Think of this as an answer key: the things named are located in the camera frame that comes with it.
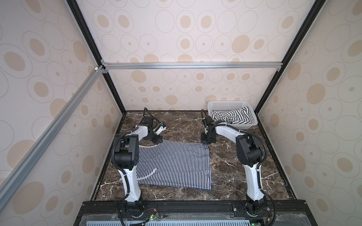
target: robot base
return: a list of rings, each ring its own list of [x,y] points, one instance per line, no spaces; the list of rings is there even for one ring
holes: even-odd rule
[[[133,217],[137,218],[143,214],[144,209],[144,200],[142,198],[142,194],[137,201],[128,202],[126,200],[123,201],[122,211],[124,213],[129,213]]]

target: ventilation grille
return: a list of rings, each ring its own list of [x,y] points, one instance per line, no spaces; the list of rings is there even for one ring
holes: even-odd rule
[[[127,221],[126,226],[142,221]],[[87,226],[121,226],[119,221],[88,221]],[[197,220],[148,222],[146,226],[250,226],[249,220]]]

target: clothing in basket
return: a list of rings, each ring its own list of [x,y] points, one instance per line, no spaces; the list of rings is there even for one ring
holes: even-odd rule
[[[251,122],[248,107],[229,111],[213,111],[211,118],[214,121],[221,120],[228,124],[249,124]]]

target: black frame edge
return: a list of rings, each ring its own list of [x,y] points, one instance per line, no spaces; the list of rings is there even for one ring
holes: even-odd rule
[[[119,123],[119,125],[118,125],[118,128],[117,128],[116,132],[115,132],[116,134],[121,131],[121,128],[122,128],[123,123],[124,123],[124,121],[125,121],[126,115],[127,115],[127,112],[124,113],[124,114],[122,114],[121,121],[120,121],[120,123]],[[93,191],[93,194],[92,194],[92,196],[91,196],[91,198],[90,198],[90,201],[95,201],[96,198],[97,198],[99,189],[100,189],[100,187],[101,187],[101,183],[102,183],[102,181],[103,181],[104,175],[106,174],[106,170],[107,170],[107,167],[108,167],[108,164],[109,164],[109,160],[110,160],[110,157],[111,157],[111,150],[112,150],[112,148],[113,148],[113,146],[111,145],[111,147],[110,147],[109,150],[108,150],[108,154],[107,154],[107,157],[106,157],[106,161],[104,162],[103,167],[102,167],[102,170],[101,170],[101,173],[100,173],[100,175],[99,175],[99,177],[98,177],[98,180],[97,180],[97,183],[96,183],[96,187],[95,187],[95,189],[94,189],[94,191]]]
[[[82,15],[82,12],[81,12],[81,10],[79,8],[79,5],[78,5],[77,1],[76,0],[67,0],[67,3],[69,5],[70,10],[73,13],[73,16],[74,16],[75,20],[77,21],[77,24],[78,24],[78,26],[79,26],[79,28],[80,28],[83,36],[84,36],[85,41],[87,42],[87,44],[88,44],[88,46],[89,46],[89,48],[90,48],[96,62],[97,62],[97,64],[98,65],[103,65],[102,64],[102,56],[99,53],[97,45],[96,45],[96,43],[95,43],[95,41],[94,41],[94,39],[92,37],[92,34],[91,34],[91,32],[90,32],[90,30],[89,30],[89,28],[87,26],[87,23],[86,23],[83,15]],[[106,71],[106,73],[103,74],[103,77],[106,80],[107,85],[108,85],[108,87],[109,87],[109,89],[110,89],[110,91],[111,91],[111,93],[112,93],[112,95],[113,95],[119,109],[121,110],[122,114],[125,114],[126,109],[125,109],[125,107],[124,107],[124,105],[122,103],[121,98],[118,95],[118,92],[117,92],[117,90],[116,90],[116,88],[114,86],[114,83],[113,83],[113,81],[111,79],[111,76],[109,75],[107,70],[105,70],[105,71]]]
[[[284,58],[282,60],[282,63],[283,63],[282,67],[280,68],[279,71],[275,72],[275,74],[274,74],[273,78],[271,79],[267,89],[265,90],[263,96],[261,97],[258,105],[254,109],[254,112],[255,112],[256,115],[259,113],[259,111],[261,110],[261,108],[265,104],[266,100],[268,99],[269,95],[271,94],[272,90],[274,89],[275,85],[277,84],[280,76],[283,74],[284,70],[288,66],[290,60],[292,59],[294,53],[298,49],[298,47],[299,47],[300,43],[302,42],[303,38],[307,34],[309,28],[311,27],[312,23],[314,22],[314,19],[318,15],[318,13],[319,13],[320,9],[322,8],[322,6],[324,5],[325,1],[326,0],[316,0],[314,2],[311,10],[309,11],[306,19],[304,20],[302,26],[300,27],[298,33],[296,34],[292,44],[290,45],[287,53],[285,54],[285,56],[284,56]]]
[[[273,161],[275,162],[275,165],[276,165],[276,167],[277,167],[277,169],[279,171],[279,175],[280,175],[280,177],[282,178],[282,180],[284,182],[284,187],[287,190],[287,193],[288,193],[289,197],[291,199],[296,200],[297,199],[296,195],[295,195],[295,193],[294,193],[294,191],[293,191],[293,189],[292,189],[292,187],[291,187],[291,185],[289,183],[289,180],[288,180],[287,175],[285,174],[285,172],[283,170],[282,165],[279,162],[277,154],[274,151],[274,148],[273,148],[273,146],[272,146],[272,144],[271,144],[271,142],[270,142],[270,140],[268,138],[268,135],[266,134],[265,129],[264,129],[263,125],[260,122],[259,116],[256,115],[256,118],[258,120],[258,127],[259,127],[259,129],[261,131],[261,134],[263,135],[263,137],[265,139],[265,142],[266,142],[266,145],[267,145],[267,147],[269,149],[269,153],[270,153],[271,157],[273,158]]]
[[[244,210],[233,212],[233,206],[237,203],[236,200],[228,201],[145,201],[145,207],[157,207],[160,213],[166,215],[171,213],[229,213],[235,217],[244,217],[252,221],[262,221],[262,216],[251,217]],[[310,208],[305,200],[276,200],[277,213],[294,212],[305,213],[312,226],[317,226],[317,223],[310,211]],[[78,212],[74,226],[78,226],[83,215],[94,214],[117,214],[117,208],[114,201],[86,201],[83,202],[81,209]],[[123,218],[130,218],[126,213],[122,213]]]

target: marble surface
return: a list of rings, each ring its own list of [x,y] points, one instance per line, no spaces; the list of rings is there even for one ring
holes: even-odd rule
[[[161,135],[164,139],[179,142],[200,142],[204,126],[199,112],[151,112],[167,130]],[[126,132],[140,122],[142,112],[128,112],[121,133]],[[259,134],[258,126],[249,131]],[[141,140],[140,145],[152,146],[149,140]],[[144,200],[237,200],[237,191],[242,199],[247,193],[245,170],[236,157],[236,145],[223,136],[218,136],[216,143],[209,145],[211,165],[211,190],[185,187],[164,187],[140,184]],[[270,155],[261,167],[264,190],[275,200],[288,199],[283,180]],[[96,201],[114,200],[124,196],[123,184],[119,183],[118,170],[109,163]]]

